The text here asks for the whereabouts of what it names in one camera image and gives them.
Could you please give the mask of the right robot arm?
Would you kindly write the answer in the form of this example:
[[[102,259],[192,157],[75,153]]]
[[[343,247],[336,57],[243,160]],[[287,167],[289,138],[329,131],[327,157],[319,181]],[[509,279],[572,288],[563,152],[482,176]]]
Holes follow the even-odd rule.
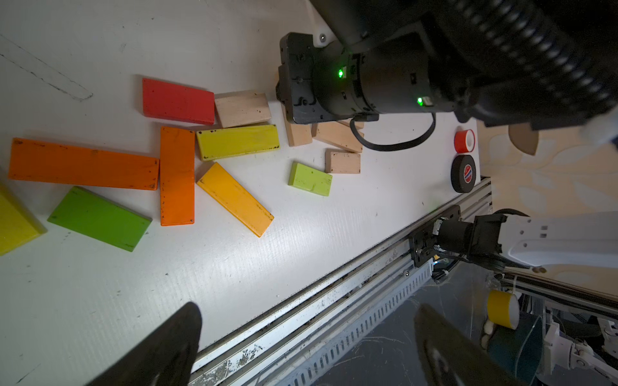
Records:
[[[334,35],[280,40],[276,86],[286,120],[351,119],[367,149],[404,151],[437,113],[486,126],[583,126],[617,149],[617,1],[308,1]],[[357,122],[431,114],[418,138],[363,139]],[[617,269],[617,212],[562,220],[515,210],[472,223],[436,217],[410,234],[415,265],[436,253],[494,272],[583,265]]]

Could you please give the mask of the wood long block vertical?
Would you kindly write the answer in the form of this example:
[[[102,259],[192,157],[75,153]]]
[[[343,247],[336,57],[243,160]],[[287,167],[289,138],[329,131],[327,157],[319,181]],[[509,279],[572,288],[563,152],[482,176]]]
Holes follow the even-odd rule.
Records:
[[[283,109],[283,120],[290,147],[304,146],[312,143],[312,125],[299,125],[289,122],[286,118],[285,109]]]

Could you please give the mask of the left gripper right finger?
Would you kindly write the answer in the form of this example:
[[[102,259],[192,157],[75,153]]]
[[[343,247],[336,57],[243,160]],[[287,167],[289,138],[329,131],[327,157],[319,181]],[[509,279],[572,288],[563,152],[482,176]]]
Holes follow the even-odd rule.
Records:
[[[415,315],[418,358],[429,385],[520,385],[428,304]]]

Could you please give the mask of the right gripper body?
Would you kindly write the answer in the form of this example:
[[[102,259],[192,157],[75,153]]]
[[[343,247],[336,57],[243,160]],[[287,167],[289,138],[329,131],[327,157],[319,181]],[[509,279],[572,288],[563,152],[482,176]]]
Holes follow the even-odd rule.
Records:
[[[276,95],[289,122],[376,121],[435,109],[430,59],[413,35],[353,53],[339,42],[316,48],[311,35],[289,33],[280,55]]]

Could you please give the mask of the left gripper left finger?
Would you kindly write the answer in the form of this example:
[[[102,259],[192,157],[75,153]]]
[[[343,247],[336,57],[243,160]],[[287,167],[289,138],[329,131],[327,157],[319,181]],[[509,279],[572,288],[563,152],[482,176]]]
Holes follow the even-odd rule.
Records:
[[[188,302],[90,381],[91,385],[187,385],[201,336],[201,311]]]

